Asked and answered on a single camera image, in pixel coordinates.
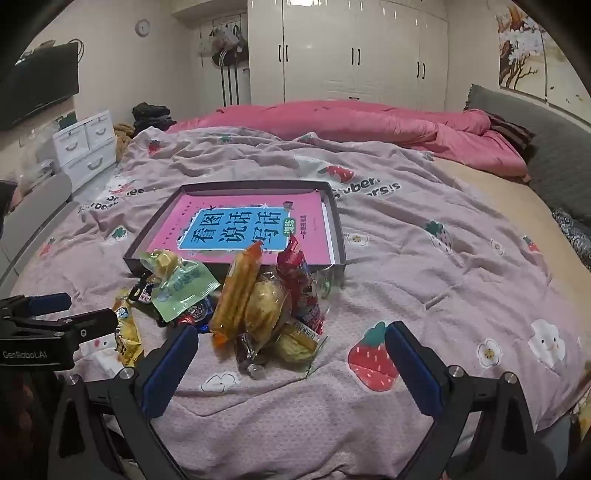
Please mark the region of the yellow wafer bar packet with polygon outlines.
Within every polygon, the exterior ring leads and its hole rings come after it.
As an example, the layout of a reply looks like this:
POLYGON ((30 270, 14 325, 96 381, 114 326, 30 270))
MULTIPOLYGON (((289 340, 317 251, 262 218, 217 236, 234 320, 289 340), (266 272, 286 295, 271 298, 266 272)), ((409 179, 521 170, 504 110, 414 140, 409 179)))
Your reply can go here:
POLYGON ((143 358, 144 349, 135 324, 133 310, 128 299, 128 290, 121 290, 116 296, 112 310, 117 317, 115 342, 118 359, 124 367, 135 368, 143 358))

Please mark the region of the black green pea packet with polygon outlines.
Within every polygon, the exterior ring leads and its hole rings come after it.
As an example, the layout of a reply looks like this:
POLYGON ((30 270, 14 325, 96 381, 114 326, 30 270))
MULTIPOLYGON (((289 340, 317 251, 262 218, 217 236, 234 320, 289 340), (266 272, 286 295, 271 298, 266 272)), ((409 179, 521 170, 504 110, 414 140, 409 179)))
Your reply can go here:
POLYGON ((145 272, 129 291, 127 299, 133 303, 149 305, 152 303, 153 289, 159 283, 160 279, 158 277, 150 272, 145 272))

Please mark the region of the green pouch with yellow cake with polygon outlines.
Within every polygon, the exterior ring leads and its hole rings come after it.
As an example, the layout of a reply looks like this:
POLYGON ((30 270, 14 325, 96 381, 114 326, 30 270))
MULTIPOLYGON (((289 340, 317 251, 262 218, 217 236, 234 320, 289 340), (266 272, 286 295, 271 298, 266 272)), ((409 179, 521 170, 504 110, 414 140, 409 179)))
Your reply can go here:
POLYGON ((140 263, 157 279, 152 290, 152 304, 166 323, 221 286, 207 266, 185 260, 170 250, 144 252, 140 263))

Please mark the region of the orange rice cracker packet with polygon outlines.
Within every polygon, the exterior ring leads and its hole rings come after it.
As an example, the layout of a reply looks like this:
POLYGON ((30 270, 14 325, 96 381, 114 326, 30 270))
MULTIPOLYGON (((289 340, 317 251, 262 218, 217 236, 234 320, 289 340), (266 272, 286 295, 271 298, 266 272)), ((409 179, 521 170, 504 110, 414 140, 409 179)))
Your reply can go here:
POLYGON ((249 296, 252 293, 263 258, 263 242, 256 241, 238 252, 226 275, 221 296, 214 310, 209 330, 212 344, 221 349, 235 339, 249 296))

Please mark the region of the clear meat floss cake packet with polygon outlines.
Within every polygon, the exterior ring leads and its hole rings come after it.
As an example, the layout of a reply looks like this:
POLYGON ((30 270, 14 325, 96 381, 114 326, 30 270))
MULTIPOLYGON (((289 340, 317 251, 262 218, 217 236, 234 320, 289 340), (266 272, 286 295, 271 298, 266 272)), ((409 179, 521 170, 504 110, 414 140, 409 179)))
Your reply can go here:
POLYGON ((245 332, 257 346, 270 340, 283 310, 290 307, 290 291, 276 274, 257 278, 245 308, 245 332))

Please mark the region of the clear nougat cracker packet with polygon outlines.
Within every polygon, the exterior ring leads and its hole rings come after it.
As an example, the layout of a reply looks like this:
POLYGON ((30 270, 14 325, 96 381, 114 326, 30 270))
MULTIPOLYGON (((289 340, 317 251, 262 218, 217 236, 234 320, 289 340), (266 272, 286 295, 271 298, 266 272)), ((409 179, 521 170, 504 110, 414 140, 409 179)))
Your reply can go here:
POLYGON ((293 319, 280 327, 271 351, 288 367, 308 371, 326 341, 325 334, 293 319))

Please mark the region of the red candy tube packet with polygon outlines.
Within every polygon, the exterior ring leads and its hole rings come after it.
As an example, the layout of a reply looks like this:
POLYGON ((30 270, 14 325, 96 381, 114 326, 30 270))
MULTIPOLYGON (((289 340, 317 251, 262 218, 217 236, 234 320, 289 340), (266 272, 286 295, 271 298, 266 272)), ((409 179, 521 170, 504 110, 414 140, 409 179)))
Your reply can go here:
POLYGON ((315 281, 305 261, 304 251, 294 234, 290 235, 287 248, 277 254, 276 273, 290 291, 291 315, 322 334, 325 316, 322 314, 315 281))

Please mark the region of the blue oreo packet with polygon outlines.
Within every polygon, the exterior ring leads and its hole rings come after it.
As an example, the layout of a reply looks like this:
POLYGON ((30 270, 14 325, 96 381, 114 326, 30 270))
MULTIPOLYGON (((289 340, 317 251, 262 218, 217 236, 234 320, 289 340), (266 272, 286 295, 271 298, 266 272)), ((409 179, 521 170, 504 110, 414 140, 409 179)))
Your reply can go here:
POLYGON ((197 328, 199 334, 209 332, 209 321, 214 314, 214 304, 211 297, 207 296, 194 305, 187 308, 177 319, 177 324, 190 324, 197 328))

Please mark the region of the grey bench seat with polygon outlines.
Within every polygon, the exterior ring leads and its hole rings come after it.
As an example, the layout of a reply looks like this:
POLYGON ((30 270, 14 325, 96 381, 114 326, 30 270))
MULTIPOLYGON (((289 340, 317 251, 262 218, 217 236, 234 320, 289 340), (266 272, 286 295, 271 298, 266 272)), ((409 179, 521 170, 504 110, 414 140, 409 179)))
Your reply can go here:
POLYGON ((8 297, 29 261, 78 208, 64 173, 36 187, 5 217, 1 237, 1 296, 8 297))

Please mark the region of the white drawer cabinet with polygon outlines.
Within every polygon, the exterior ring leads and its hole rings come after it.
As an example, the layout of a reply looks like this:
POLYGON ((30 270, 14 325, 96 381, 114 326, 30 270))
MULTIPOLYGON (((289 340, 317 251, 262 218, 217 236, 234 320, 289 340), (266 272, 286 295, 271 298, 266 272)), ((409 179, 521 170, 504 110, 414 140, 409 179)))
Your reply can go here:
POLYGON ((59 170, 76 192, 116 162, 116 141, 109 110, 97 113, 55 133, 53 147, 59 170))

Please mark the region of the hanging bags on rack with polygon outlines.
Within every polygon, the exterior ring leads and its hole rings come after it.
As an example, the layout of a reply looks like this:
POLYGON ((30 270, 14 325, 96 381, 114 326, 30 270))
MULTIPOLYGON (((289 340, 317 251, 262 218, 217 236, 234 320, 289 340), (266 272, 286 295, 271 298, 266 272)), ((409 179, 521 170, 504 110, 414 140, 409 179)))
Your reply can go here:
POLYGON ((200 40, 198 54, 219 68, 238 66, 249 61, 249 42, 238 24, 223 24, 200 40))

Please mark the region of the white wardrobe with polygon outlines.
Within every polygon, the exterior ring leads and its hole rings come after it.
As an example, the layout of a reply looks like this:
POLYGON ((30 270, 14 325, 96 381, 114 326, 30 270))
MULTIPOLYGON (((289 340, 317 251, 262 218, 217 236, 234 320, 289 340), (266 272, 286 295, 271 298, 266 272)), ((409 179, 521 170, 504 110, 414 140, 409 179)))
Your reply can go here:
POLYGON ((445 1, 250 1, 252 103, 355 100, 440 112, 445 1))

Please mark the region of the black wall television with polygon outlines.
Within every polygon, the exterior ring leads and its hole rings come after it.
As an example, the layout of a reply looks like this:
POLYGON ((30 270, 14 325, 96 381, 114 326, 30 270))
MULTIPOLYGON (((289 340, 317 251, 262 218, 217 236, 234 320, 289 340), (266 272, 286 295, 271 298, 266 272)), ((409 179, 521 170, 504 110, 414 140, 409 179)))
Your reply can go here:
POLYGON ((1 82, 1 130, 11 130, 78 93, 77 44, 37 50, 19 60, 1 82))

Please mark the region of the round wall clock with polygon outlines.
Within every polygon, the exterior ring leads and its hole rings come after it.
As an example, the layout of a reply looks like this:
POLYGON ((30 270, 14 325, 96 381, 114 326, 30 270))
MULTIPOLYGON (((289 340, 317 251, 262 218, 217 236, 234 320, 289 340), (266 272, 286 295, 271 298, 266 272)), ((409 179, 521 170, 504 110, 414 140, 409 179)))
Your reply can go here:
POLYGON ((150 33, 150 22, 147 19, 140 19, 136 22, 134 30, 140 38, 145 38, 150 33))

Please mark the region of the tree wall painting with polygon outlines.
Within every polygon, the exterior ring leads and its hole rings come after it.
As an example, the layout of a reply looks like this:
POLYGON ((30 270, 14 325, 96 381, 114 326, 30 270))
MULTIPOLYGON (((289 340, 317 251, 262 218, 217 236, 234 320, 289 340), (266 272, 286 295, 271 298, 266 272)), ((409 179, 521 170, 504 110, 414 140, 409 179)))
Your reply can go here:
POLYGON ((512 1, 495 7, 499 86, 590 121, 590 95, 558 44, 512 1))

